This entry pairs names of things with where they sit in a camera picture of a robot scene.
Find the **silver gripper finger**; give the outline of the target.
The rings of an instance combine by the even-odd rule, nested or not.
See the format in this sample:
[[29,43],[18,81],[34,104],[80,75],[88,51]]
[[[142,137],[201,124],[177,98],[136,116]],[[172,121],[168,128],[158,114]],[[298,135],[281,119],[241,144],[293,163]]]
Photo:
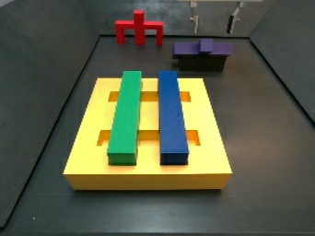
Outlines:
[[198,15],[196,13],[197,2],[189,1],[189,10],[190,10],[190,22],[193,23],[193,33],[197,34],[197,26],[198,26]]
[[232,34],[234,23],[237,21],[237,16],[240,14],[241,8],[244,7],[244,2],[238,2],[234,11],[228,17],[228,26],[226,26],[226,34]]

